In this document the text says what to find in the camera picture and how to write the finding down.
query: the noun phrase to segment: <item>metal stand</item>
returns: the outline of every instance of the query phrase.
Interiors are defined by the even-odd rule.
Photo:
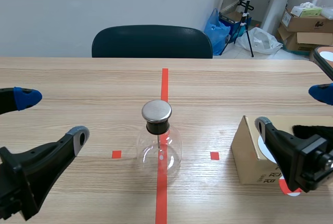
[[[246,30],[246,35],[248,36],[248,41],[249,41],[249,45],[250,45],[250,49],[251,49],[251,54],[252,54],[252,57],[254,57],[254,54],[253,54],[253,51],[252,51],[252,46],[251,46],[251,41],[250,41],[250,36],[249,36],[249,27],[248,27],[248,23],[249,23],[249,6],[250,6],[250,1],[251,0],[246,0],[246,5],[245,5],[245,10],[244,10],[244,13],[243,13],[243,16],[241,18],[241,22],[237,28],[237,30],[235,31],[235,33],[232,35],[231,39],[235,36],[235,34],[237,33],[236,35],[236,38],[235,38],[235,41],[234,41],[234,44],[236,43],[236,40],[238,38],[238,35],[239,35],[239,32],[240,32],[240,28],[242,26],[245,26],[245,30]],[[222,50],[221,52],[221,55],[223,54],[224,50],[227,48],[227,46],[229,45],[230,41],[227,42],[227,44],[225,45],[224,49]]]

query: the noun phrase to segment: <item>wooden table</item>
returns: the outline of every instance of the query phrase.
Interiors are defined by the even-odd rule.
[[[155,223],[156,179],[138,172],[135,142],[145,126],[142,106],[160,98],[162,68],[169,68],[170,122],[184,149],[168,186],[168,223],[332,223],[333,186],[289,197],[276,185],[240,185],[230,150],[243,115],[332,115],[308,95],[310,86],[330,82],[311,62],[0,58],[0,88],[44,96],[31,109],[1,115],[1,146],[18,153],[73,126],[91,131],[29,223]],[[113,150],[122,159],[111,159]]]

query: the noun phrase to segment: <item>metal lid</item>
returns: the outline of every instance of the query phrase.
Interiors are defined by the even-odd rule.
[[[167,121],[172,113],[169,103],[162,100],[154,100],[146,103],[142,108],[143,118],[150,123]]]

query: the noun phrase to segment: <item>white sink pedestal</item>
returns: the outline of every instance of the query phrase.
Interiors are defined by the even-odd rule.
[[[288,0],[271,0],[261,28],[271,35],[275,35],[281,22]]]

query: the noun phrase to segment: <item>black office chair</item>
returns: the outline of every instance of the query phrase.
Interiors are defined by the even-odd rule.
[[[200,30],[133,25],[100,31],[93,41],[92,57],[213,58],[213,50]]]

